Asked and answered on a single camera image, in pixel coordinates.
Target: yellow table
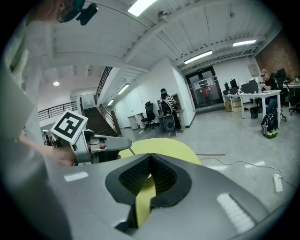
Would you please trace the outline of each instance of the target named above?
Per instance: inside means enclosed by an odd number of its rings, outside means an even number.
[[[184,143],[169,138],[151,138],[134,142],[131,147],[135,154],[158,153],[200,165],[196,154]],[[122,158],[133,156],[129,149],[119,152]],[[143,187],[136,197],[136,217],[140,227],[150,214],[150,200],[155,197],[154,182]]]

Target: light fixture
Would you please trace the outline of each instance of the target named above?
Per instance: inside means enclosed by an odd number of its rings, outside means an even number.
[[[145,11],[152,3],[157,0],[137,0],[134,5],[128,10],[134,16],[139,16],[143,11]]]
[[[118,92],[118,95],[120,95],[122,92],[124,92],[124,90],[128,87],[129,87],[129,83],[125,84],[124,87]]]
[[[114,102],[114,99],[110,100],[107,106],[111,105]]]
[[[193,61],[196,61],[196,60],[198,60],[198,59],[200,59],[200,58],[206,57],[206,56],[211,55],[211,54],[212,54],[212,50],[210,50],[210,51],[208,51],[208,52],[205,52],[205,53],[201,53],[201,54],[198,55],[198,56],[195,56],[195,57],[193,57],[193,58],[190,58],[190,59],[184,61],[184,64],[189,64],[189,63],[191,63],[191,62],[193,62]]]
[[[244,41],[244,42],[238,42],[238,43],[233,43],[233,47],[236,47],[236,46],[240,46],[240,45],[245,45],[245,44],[253,44],[255,43],[256,40],[250,40],[250,41]]]

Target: glass door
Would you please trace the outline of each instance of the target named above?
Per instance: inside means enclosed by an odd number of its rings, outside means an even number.
[[[223,103],[222,93],[213,67],[199,69],[186,76],[196,108]]]

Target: brick wall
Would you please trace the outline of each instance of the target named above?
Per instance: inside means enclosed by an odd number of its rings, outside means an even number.
[[[290,80],[294,80],[297,75],[300,75],[299,58],[283,31],[255,58],[260,70],[265,68],[269,72],[275,73],[277,70],[284,68]]]

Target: black bin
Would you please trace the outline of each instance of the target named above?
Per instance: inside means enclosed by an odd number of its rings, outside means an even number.
[[[250,108],[251,118],[258,118],[258,109],[257,107]]]

